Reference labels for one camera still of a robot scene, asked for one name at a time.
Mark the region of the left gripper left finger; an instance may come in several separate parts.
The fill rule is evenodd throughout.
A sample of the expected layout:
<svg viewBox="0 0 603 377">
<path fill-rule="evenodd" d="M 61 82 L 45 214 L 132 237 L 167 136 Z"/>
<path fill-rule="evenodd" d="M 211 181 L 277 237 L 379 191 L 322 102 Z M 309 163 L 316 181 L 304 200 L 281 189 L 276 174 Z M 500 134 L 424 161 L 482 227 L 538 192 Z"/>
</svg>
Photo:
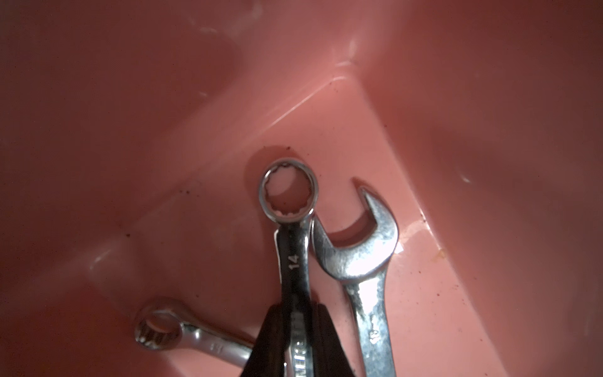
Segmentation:
<svg viewBox="0 0 603 377">
<path fill-rule="evenodd" d="M 251 356 L 240 377 L 283 377 L 285 372 L 285 334 L 282 305 L 270 306 L 262 323 Z"/>
</svg>

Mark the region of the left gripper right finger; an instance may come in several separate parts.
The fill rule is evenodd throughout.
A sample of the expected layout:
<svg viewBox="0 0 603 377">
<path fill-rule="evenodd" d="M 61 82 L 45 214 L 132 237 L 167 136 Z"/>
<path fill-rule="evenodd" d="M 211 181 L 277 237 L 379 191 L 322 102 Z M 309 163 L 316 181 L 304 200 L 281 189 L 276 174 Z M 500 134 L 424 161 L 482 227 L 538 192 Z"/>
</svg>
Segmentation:
<svg viewBox="0 0 603 377">
<path fill-rule="evenodd" d="M 312 301 L 314 374 L 318 377 L 354 377 L 328 308 Z"/>
</svg>

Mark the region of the size 14 combination wrench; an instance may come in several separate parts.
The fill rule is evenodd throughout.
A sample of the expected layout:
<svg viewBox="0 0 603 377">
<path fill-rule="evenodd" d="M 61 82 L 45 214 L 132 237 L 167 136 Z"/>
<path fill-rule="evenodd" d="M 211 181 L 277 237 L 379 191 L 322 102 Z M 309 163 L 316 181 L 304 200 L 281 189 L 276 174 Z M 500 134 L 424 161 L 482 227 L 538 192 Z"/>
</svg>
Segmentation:
<svg viewBox="0 0 603 377">
<path fill-rule="evenodd" d="M 270 178 L 284 168 L 300 171 L 308 184 L 304 206 L 291 215 L 272 209 L 266 190 Z M 319 197 L 317 177 L 312 169 L 300 160 L 276 160 L 267 167 L 262 176 L 258 197 L 266 217 L 278 224 L 274 232 L 274 241 L 280 268 L 286 375 L 316 376 L 309 282 L 309 238 Z"/>
</svg>

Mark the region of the pink plastic storage box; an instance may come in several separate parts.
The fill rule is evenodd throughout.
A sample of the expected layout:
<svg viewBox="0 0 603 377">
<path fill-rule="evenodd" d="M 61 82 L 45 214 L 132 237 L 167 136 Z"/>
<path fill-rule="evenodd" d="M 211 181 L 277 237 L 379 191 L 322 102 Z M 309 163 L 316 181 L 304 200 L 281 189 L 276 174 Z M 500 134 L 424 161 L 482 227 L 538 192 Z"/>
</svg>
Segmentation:
<svg viewBox="0 0 603 377">
<path fill-rule="evenodd" d="M 395 214 L 397 375 L 602 374 L 600 1 L 2 2 L 1 374 L 239 375 L 133 318 L 256 337 L 282 157 Z"/>
</svg>

